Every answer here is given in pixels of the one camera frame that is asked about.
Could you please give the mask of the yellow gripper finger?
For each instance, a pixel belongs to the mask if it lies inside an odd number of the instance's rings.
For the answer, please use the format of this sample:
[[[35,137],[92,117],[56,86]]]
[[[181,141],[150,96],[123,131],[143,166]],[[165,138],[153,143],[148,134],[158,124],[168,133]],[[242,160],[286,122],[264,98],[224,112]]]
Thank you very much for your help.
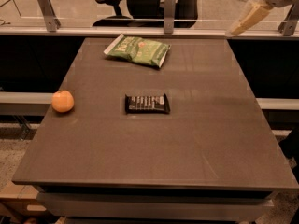
[[[240,16],[229,28],[229,35],[240,35],[267,17],[273,9],[264,0],[258,2],[249,0]]]

